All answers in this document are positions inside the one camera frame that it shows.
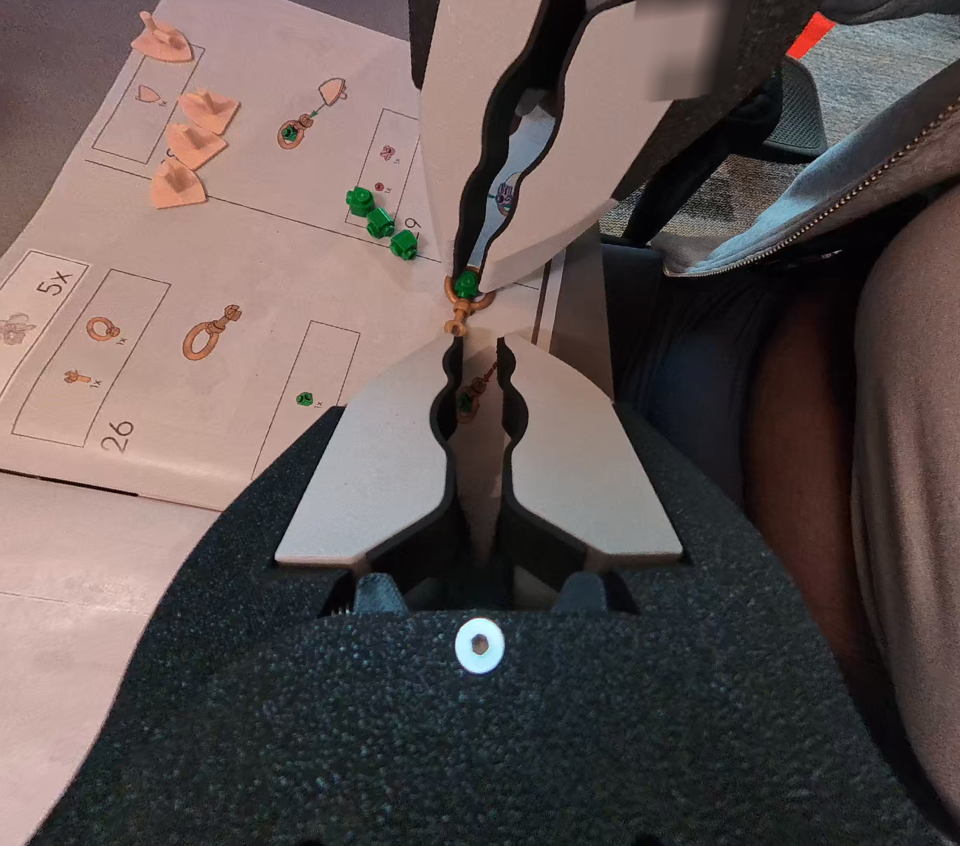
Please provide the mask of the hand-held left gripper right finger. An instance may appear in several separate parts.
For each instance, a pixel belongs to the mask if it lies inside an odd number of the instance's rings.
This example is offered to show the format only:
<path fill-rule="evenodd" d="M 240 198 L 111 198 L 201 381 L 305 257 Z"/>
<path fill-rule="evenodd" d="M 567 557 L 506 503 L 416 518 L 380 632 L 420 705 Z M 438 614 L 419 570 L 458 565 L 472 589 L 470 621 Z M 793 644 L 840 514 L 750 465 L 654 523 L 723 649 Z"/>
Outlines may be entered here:
<path fill-rule="evenodd" d="M 526 571 L 676 563 L 682 543 L 613 402 L 519 334 L 497 341 L 503 457 L 497 540 Z"/>

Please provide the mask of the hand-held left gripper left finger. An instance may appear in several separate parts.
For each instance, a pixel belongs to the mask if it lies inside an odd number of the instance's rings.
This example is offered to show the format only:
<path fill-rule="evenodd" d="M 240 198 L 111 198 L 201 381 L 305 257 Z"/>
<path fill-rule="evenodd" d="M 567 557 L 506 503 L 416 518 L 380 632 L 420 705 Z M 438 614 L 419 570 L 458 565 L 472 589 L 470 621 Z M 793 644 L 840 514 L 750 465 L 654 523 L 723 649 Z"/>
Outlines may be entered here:
<path fill-rule="evenodd" d="M 427 529 L 457 528 L 449 441 L 462 365 L 462 338 L 445 334 L 350 399 L 274 552 L 276 564 L 387 572 L 387 558 Z"/>

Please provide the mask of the gold ring toy piece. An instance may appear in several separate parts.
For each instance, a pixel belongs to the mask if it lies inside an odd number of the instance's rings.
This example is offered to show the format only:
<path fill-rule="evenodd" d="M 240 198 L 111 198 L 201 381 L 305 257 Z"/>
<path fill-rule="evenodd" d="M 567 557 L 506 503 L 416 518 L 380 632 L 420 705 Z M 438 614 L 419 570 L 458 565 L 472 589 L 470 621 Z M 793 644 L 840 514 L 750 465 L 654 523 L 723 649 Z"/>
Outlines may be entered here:
<path fill-rule="evenodd" d="M 468 268 L 476 270 L 479 275 L 479 271 L 474 267 L 466 267 L 466 269 Z M 452 291 L 452 281 L 455 279 L 456 277 L 447 276 L 443 282 L 443 291 L 446 299 L 450 301 L 452 309 L 451 319 L 444 324 L 443 328 L 451 336 L 464 337 L 469 332 L 467 326 L 468 319 L 474 315 L 474 313 L 486 310 L 495 300 L 496 292 L 480 291 L 480 295 L 474 301 L 459 300 Z"/>

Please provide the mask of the orange object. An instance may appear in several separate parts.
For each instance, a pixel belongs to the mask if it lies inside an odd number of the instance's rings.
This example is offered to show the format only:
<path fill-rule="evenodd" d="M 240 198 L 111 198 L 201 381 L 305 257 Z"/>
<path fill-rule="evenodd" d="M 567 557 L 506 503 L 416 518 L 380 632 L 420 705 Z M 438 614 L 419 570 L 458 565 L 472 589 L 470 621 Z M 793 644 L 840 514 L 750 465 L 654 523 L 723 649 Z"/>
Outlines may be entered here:
<path fill-rule="evenodd" d="M 836 25 L 833 20 L 827 18 L 822 12 L 814 12 L 808 23 L 805 24 L 798 37 L 788 49 L 786 56 L 792 60 L 802 60 Z"/>

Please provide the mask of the black mesh office chair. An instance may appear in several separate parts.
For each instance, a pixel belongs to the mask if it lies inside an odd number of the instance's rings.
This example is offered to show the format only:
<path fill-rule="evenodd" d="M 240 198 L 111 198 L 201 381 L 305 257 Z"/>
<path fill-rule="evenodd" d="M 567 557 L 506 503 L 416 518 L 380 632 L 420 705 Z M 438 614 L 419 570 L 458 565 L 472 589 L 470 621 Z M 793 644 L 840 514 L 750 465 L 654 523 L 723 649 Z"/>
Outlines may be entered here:
<path fill-rule="evenodd" d="M 815 80 L 799 60 L 785 57 L 760 86 L 644 185 L 621 239 L 635 247 L 646 245 L 729 156 L 805 166 L 828 146 Z"/>

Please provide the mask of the person's bare leg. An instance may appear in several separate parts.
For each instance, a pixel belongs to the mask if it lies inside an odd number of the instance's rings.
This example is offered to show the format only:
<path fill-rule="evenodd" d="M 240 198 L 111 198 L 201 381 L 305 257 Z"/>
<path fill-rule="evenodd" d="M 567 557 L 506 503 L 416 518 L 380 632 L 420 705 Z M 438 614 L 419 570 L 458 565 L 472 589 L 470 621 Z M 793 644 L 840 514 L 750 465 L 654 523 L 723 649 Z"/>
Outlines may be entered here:
<path fill-rule="evenodd" d="M 745 439 L 747 513 L 785 566 L 850 692 L 891 696 L 862 600 L 851 515 L 863 277 L 805 279 L 763 340 Z"/>

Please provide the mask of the white instruction booklet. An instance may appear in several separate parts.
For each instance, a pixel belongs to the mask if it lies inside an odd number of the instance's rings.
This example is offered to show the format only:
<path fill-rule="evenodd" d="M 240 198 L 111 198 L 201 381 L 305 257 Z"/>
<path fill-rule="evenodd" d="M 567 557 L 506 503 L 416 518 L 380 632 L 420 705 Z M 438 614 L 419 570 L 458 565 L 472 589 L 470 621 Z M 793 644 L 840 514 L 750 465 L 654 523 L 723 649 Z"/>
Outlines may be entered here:
<path fill-rule="evenodd" d="M 218 513 L 450 316 L 409 46 L 159 0 L 2 256 L 2 844 L 58 800 Z"/>

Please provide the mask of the grey zip jacket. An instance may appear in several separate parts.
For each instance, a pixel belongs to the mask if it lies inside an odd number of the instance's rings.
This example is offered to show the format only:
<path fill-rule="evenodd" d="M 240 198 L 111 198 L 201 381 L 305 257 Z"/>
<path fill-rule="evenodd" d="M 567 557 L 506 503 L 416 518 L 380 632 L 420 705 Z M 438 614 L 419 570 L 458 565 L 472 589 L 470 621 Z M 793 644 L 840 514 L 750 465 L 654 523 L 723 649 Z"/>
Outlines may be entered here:
<path fill-rule="evenodd" d="M 669 278 L 723 275 L 853 226 L 958 177 L 955 60 L 829 147 L 750 226 L 724 241 L 661 234 Z"/>

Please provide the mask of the peach petal toy piece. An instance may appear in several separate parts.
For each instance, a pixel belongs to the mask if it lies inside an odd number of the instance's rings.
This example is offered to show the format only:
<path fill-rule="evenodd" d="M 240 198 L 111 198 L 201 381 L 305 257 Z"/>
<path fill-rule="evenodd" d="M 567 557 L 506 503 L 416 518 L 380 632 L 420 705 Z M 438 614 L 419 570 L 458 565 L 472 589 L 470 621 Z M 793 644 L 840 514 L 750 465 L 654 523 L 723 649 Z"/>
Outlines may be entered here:
<path fill-rule="evenodd" d="M 193 122 L 171 122 L 165 137 L 169 154 L 191 170 L 199 169 L 228 146 L 221 135 Z"/>
<path fill-rule="evenodd" d="M 217 136 L 226 132 L 241 107 L 239 100 L 203 86 L 182 93 L 177 104 L 191 122 Z"/>
<path fill-rule="evenodd" d="M 143 30 L 131 41 L 133 50 L 153 60 L 166 63 L 189 63 L 193 49 L 186 35 L 177 27 L 154 18 L 148 11 L 139 12 Z"/>
<path fill-rule="evenodd" d="M 170 209 L 207 202 L 208 194 L 197 174 L 174 157 L 159 163 L 150 181 L 150 202 Z"/>

